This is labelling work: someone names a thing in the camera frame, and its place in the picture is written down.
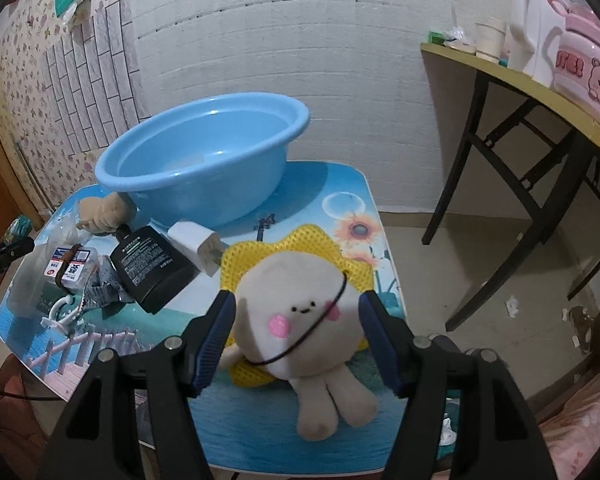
yellow mesh petal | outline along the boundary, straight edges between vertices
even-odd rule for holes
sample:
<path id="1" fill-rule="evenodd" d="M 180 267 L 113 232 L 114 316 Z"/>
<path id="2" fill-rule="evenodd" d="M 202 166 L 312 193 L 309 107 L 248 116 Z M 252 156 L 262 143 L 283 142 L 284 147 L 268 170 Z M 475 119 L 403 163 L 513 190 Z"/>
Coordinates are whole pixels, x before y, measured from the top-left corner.
<path id="1" fill-rule="evenodd" d="M 279 242 L 269 244 L 250 240 L 229 247 L 222 256 L 220 288 L 235 293 L 238 282 L 248 270 L 267 256 L 282 251 L 298 251 L 320 256 L 341 271 L 346 270 L 349 283 L 360 293 L 371 290 L 374 286 L 373 270 L 369 264 L 344 258 L 340 254 L 338 244 L 327 233 L 317 225 L 305 224 L 291 231 Z M 233 343 L 234 337 L 229 336 L 226 346 Z M 358 350 L 365 348 L 368 348 L 368 343 L 363 339 Z M 268 372 L 253 367 L 244 360 L 232 366 L 229 374 L 234 384 L 245 388 L 262 386 L 275 379 Z"/>

black bottle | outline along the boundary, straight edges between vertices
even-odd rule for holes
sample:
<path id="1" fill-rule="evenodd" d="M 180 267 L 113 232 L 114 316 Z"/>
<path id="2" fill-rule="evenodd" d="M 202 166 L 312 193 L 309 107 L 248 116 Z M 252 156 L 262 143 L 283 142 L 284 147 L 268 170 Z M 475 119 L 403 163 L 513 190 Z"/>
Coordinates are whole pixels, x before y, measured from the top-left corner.
<path id="1" fill-rule="evenodd" d="M 131 232 L 127 225 L 116 230 L 120 242 L 111 253 L 120 282 L 138 304 L 156 314 L 198 272 L 191 261 L 151 226 Z"/>

table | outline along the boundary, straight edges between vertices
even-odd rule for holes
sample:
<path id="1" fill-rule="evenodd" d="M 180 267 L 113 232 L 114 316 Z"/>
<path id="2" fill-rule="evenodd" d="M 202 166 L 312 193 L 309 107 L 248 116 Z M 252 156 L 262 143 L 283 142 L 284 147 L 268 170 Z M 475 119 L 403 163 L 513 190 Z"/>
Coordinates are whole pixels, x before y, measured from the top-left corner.
<path id="1" fill-rule="evenodd" d="M 46 238 L 58 218 L 86 196 L 104 196 L 99 186 L 78 190 L 54 214 L 36 239 Z M 306 223 L 318 224 L 341 245 L 345 255 L 371 262 L 376 291 L 394 316 L 403 317 L 404 301 L 391 253 L 376 206 L 364 176 L 350 166 L 332 162 L 290 162 L 273 195 L 256 211 L 218 229 L 222 241 L 276 241 Z M 357 226 L 354 240 L 350 228 Z M 115 247 L 113 237 L 94 237 L 87 246 L 100 253 Z M 117 313 L 94 310 L 70 340 L 40 326 L 40 309 L 62 294 L 46 296 L 30 317 L 14 316 L 7 307 L 8 294 L 0 305 L 0 338 L 14 354 L 56 394 L 67 400 L 88 366 L 76 363 L 81 355 L 94 354 L 100 345 L 121 353 L 139 351 L 179 334 L 194 316 L 204 314 L 219 290 L 219 273 L 197 276 L 167 307 L 155 316 L 137 304 Z M 350 364 L 352 371 L 379 399 L 379 414 L 364 428 L 341 424 L 331 438 L 306 442 L 296 433 L 298 402 L 283 381 L 261 388 L 239 388 L 226 372 L 218 372 L 213 383 L 190 403 L 203 449 L 211 465 L 232 470 L 269 474 L 346 475 L 376 471 L 384 467 L 404 411 L 404 400 L 384 387 L 368 351 L 359 352 Z M 139 437 L 151 445 L 146 399 L 136 396 Z"/>
<path id="2" fill-rule="evenodd" d="M 447 331 L 452 331 L 496 293 L 538 243 L 545 243 L 548 240 L 583 182 L 587 182 L 594 192 L 597 191 L 597 181 L 588 179 L 587 171 L 594 158 L 600 160 L 600 124 L 560 94 L 533 81 L 521 72 L 444 46 L 423 43 L 420 45 L 420 49 L 426 55 L 444 57 L 477 70 L 474 94 L 460 146 L 435 212 L 422 237 L 422 243 L 428 245 L 439 227 L 472 147 L 475 147 L 494 167 L 532 218 L 531 226 L 503 264 L 481 286 L 480 290 L 446 322 Z M 476 132 L 490 83 L 523 95 L 526 97 L 526 101 L 488 133 L 483 140 L 478 137 Z M 558 143 L 553 142 L 525 119 L 526 115 L 536 106 L 544 107 L 571 125 L 571 131 L 563 140 Z M 548 155 L 521 178 L 517 177 L 492 151 L 495 143 L 518 124 L 524 124 L 551 147 Z M 538 205 L 529 191 L 542 176 L 563 159 L 565 160 L 564 165 L 549 196 L 542 206 Z M 588 281 L 591 275 L 589 273 L 585 280 Z"/>

pink cheek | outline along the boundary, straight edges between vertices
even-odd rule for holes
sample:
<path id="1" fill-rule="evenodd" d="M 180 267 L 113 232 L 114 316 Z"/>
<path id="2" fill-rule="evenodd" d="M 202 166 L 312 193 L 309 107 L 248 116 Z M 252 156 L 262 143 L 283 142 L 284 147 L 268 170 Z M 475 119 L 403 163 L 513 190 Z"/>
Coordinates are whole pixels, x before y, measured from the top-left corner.
<path id="1" fill-rule="evenodd" d="M 291 324 L 289 323 L 289 320 L 280 314 L 276 314 L 269 318 L 267 328 L 273 337 L 284 338 L 288 337 L 291 333 Z"/>
<path id="2" fill-rule="evenodd" d="M 330 306 L 331 306 L 331 301 L 327 301 L 324 304 L 324 309 L 327 310 Z M 336 305 L 327 314 L 327 319 L 329 321 L 337 321 L 339 318 L 340 318 L 340 309 Z"/>

stack of paper cups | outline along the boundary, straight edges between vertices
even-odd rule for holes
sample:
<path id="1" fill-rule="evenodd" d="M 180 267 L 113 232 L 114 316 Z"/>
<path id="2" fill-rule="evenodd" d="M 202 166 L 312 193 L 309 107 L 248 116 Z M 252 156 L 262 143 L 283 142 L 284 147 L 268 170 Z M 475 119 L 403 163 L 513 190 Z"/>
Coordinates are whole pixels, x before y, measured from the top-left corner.
<path id="1" fill-rule="evenodd" d="M 504 46 L 506 26 L 498 18 L 487 18 L 475 24 L 475 55 L 482 59 L 497 63 Z"/>

